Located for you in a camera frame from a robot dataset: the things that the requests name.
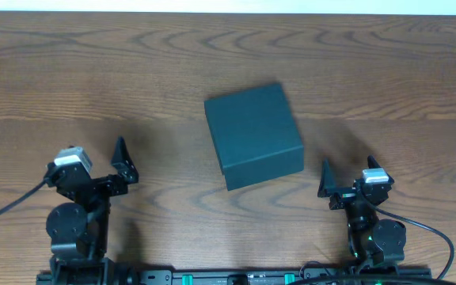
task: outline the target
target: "white wall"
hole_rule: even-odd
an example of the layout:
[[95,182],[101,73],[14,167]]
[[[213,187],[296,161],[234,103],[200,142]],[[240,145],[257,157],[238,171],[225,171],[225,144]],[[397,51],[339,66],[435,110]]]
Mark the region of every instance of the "white wall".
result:
[[0,10],[456,15],[456,0],[0,0]]

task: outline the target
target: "wood grain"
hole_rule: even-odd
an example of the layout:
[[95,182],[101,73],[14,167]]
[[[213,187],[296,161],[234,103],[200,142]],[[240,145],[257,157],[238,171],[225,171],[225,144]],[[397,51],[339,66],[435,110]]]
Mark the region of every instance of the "wood grain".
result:
[[[306,169],[228,192],[203,101],[282,82]],[[368,154],[396,179],[383,208],[456,247],[456,17],[0,13],[0,207],[65,146],[93,176],[124,135],[141,183],[112,200],[108,256],[175,268],[299,267],[349,257],[346,222],[316,197]],[[44,189],[0,218],[0,283],[48,269]],[[408,226],[405,264],[439,274],[447,245]],[[456,257],[447,276],[456,281]]]

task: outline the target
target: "wire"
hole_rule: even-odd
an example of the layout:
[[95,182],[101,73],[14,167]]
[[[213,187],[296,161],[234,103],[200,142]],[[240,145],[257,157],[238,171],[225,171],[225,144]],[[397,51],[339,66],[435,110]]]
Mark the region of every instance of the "wire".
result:
[[9,203],[8,205],[4,206],[0,210],[0,215],[5,214],[7,211],[11,210],[13,207],[17,206],[19,203],[22,201],[28,199],[32,194],[36,193],[40,188],[42,188],[45,185],[45,181],[41,181],[35,188],[31,189],[29,192],[25,193],[21,198],[16,199],[12,203]]
[[329,276],[332,276],[332,274],[330,274],[330,271],[326,268],[326,266],[323,263],[321,263],[319,261],[315,261],[315,260],[307,261],[306,263],[304,263],[304,265],[301,266],[300,271],[298,272],[298,276],[304,278],[304,273],[303,273],[304,267],[307,266],[308,264],[318,264],[321,267],[323,267],[326,274],[328,274]]
[[323,276],[311,279],[303,279],[289,283],[288,285],[304,285],[311,283],[331,283],[337,281],[371,281],[376,283],[392,282],[405,283],[406,285],[456,285],[456,283],[441,280],[441,279],[426,279],[424,277],[408,277],[399,275],[338,275],[338,276]]
[[424,225],[421,222],[416,222],[416,221],[411,220],[410,218],[404,218],[404,217],[401,217],[400,215],[395,215],[395,214],[392,214],[387,211],[379,209],[378,207],[373,205],[367,199],[367,197],[365,196],[365,194],[363,192],[361,192],[361,193],[362,193],[362,195],[361,195],[362,199],[365,201],[365,203],[367,203],[367,206],[369,206],[369,208],[371,208],[372,210],[377,211],[383,215],[392,217],[394,219],[401,220],[402,222],[408,222],[408,223],[410,223],[414,226],[418,226],[424,230],[431,231],[432,233],[439,235],[441,238],[443,238],[446,241],[446,243],[448,243],[448,246],[450,247],[450,258],[448,258],[448,262],[446,263],[446,266],[444,267],[441,274],[439,274],[439,276],[437,277],[437,279],[442,279],[447,274],[448,270],[450,270],[451,264],[453,263],[453,259],[455,256],[455,247],[453,246],[453,242],[451,242],[450,238],[447,237],[445,234],[441,233],[440,231],[438,231],[434,228],[431,228],[430,226]]

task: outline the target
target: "table surface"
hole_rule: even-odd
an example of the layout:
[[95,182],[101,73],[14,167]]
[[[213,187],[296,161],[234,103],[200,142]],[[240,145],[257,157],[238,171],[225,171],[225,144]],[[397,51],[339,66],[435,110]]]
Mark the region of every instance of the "table surface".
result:
[[[306,149],[301,173],[228,192],[203,101],[282,82]],[[141,182],[112,199],[108,257],[186,268],[350,259],[344,212],[316,197],[373,154],[395,178],[382,205],[456,247],[456,17],[0,13],[0,207],[59,149],[93,177],[127,140]],[[0,284],[48,269],[52,188],[0,217]],[[435,276],[440,237],[408,226],[404,264]],[[448,280],[456,281],[456,256]]]

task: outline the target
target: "box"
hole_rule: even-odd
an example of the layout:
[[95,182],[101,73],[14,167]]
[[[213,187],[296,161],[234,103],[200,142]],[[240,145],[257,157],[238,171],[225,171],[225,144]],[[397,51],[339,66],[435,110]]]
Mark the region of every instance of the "box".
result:
[[205,101],[226,188],[304,169],[304,148],[280,84]]

